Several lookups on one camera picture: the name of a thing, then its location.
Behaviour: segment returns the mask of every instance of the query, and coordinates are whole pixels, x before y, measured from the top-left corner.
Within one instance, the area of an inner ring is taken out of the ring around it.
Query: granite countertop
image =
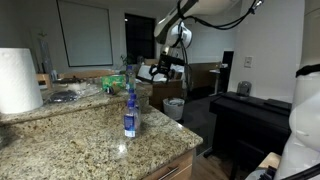
[[[139,97],[151,96],[151,91],[141,86],[137,86]],[[126,101],[128,99],[127,93],[120,93],[119,95],[108,95],[106,93],[98,93],[85,98],[80,98],[74,102],[68,103],[45,103],[42,107],[32,111],[19,113],[19,114],[1,114],[0,113],[0,126],[21,123],[25,121],[32,121],[48,116],[70,113],[87,108],[98,107],[101,105],[108,105]]]
[[[202,143],[151,106],[135,139],[124,136],[122,116],[107,116],[79,116],[45,141],[19,138],[0,147],[0,179],[141,179]]]

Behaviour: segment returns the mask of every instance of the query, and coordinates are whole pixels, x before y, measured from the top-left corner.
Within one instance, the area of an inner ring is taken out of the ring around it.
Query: blue bottle cap
[[[136,100],[137,99],[137,95],[136,94],[130,94],[130,99]]]
[[[134,107],[134,106],[135,106],[134,101],[129,100],[128,107]]]
[[[129,89],[129,94],[133,94],[134,93],[134,89]]]

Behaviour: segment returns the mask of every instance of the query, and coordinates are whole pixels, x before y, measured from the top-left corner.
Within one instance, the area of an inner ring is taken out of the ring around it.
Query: light switch
[[[244,58],[244,67],[251,68],[252,67],[252,57],[247,56]]]

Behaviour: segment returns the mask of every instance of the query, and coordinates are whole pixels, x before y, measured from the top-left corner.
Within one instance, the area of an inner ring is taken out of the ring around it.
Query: window
[[[69,67],[112,65],[107,9],[59,0]]]
[[[127,55],[132,56],[133,63],[137,57],[155,58],[155,39],[153,31],[155,19],[125,14]]]

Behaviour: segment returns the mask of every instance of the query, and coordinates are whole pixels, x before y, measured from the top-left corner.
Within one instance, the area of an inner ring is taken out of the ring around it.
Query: wooden cabinet
[[[192,173],[193,150],[150,174],[144,180],[188,180]]]

